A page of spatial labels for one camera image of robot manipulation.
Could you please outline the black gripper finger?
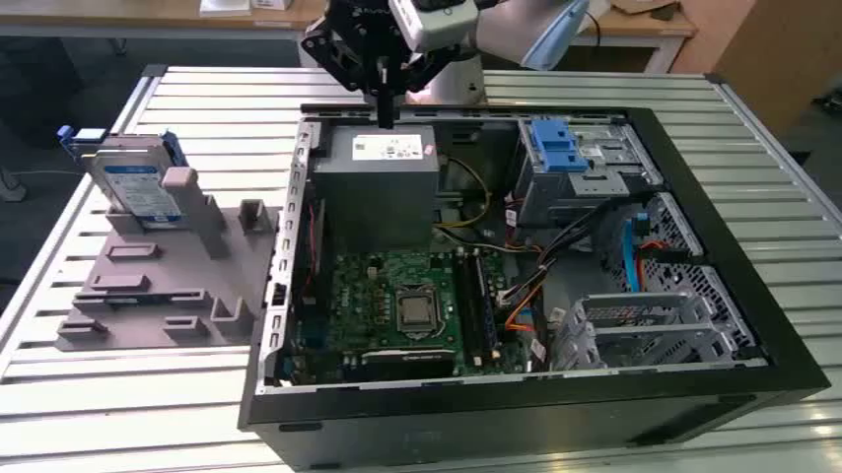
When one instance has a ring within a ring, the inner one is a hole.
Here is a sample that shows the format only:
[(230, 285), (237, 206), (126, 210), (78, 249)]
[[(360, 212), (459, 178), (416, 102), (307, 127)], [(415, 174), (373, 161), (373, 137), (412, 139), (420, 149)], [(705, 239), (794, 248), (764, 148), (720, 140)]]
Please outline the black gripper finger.
[(388, 88), (376, 60), (364, 59), (343, 40), (333, 38), (333, 30), (327, 22), (315, 22), (308, 27), (300, 45), (344, 88), (363, 93), (376, 109), (377, 126), (387, 129)]
[(399, 98), (419, 92), (460, 53), (459, 46), (447, 46), (409, 62), (408, 55), (385, 57), (385, 128), (392, 129), (399, 113)]

